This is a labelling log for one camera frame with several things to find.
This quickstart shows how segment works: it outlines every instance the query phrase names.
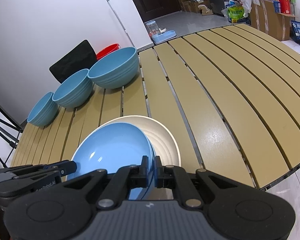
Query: slatted table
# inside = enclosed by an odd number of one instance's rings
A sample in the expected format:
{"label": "slatted table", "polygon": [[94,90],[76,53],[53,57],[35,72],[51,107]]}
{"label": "slatted table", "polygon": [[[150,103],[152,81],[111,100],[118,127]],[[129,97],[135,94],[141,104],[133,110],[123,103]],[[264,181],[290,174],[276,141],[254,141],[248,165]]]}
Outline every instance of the slatted table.
{"label": "slatted table", "polygon": [[95,86],[84,105],[60,107],[50,125],[27,124],[12,165],[71,159],[98,126],[144,115],[171,131],[188,172],[203,166],[268,188],[300,167],[300,55],[286,45],[238,24],[139,57],[140,71],[123,89]]}

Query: gray ribbed panel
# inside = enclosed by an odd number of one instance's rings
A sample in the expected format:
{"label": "gray ribbed panel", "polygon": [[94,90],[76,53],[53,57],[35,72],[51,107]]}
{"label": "gray ribbed panel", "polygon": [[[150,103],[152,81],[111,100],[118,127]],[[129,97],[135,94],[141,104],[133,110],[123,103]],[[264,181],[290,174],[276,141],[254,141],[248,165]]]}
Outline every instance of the gray ribbed panel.
{"label": "gray ribbed panel", "polygon": [[226,240],[202,213],[187,211],[177,201],[123,201],[100,212],[73,240]]}

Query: green bag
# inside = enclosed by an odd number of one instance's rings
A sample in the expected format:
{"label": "green bag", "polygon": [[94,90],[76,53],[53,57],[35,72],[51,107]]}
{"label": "green bag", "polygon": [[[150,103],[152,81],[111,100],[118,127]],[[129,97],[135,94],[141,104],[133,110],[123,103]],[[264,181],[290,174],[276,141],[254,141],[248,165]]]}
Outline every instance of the green bag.
{"label": "green bag", "polygon": [[243,17],[244,9],[242,6],[240,7],[229,7],[228,8],[228,15],[229,18],[233,20],[239,20]]}

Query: red bucket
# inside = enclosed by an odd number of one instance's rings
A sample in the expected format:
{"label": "red bucket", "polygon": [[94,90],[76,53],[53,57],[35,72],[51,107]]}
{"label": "red bucket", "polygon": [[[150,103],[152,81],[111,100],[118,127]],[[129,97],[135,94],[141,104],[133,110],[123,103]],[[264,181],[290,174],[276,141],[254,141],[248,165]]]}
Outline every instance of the red bucket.
{"label": "red bucket", "polygon": [[104,48],[103,50],[101,50],[97,53],[97,60],[102,59],[104,56],[108,55],[111,52],[114,52],[117,49],[120,49],[120,45],[118,43],[112,44],[112,45]]}

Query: teal bowl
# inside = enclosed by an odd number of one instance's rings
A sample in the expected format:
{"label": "teal bowl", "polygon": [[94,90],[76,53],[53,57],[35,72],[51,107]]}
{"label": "teal bowl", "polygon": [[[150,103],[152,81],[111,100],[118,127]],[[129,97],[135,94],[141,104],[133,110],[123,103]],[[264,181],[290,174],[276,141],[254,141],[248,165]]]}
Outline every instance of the teal bowl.
{"label": "teal bowl", "polygon": [[58,104],[52,101],[53,92],[45,94],[32,108],[27,122],[43,127],[53,121],[58,111]]}
{"label": "teal bowl", "polygon": [[119,88],[128,84],[138,72],[139,57],[134,47],[118,49],[97,61],[88,77],[102,88]]}
{"label": "teal bowl", "polygon": [[63,81],[52,100],[65,108],[82,105],[92,92],[93,82],[87,77],[89,70],[82,69]]}

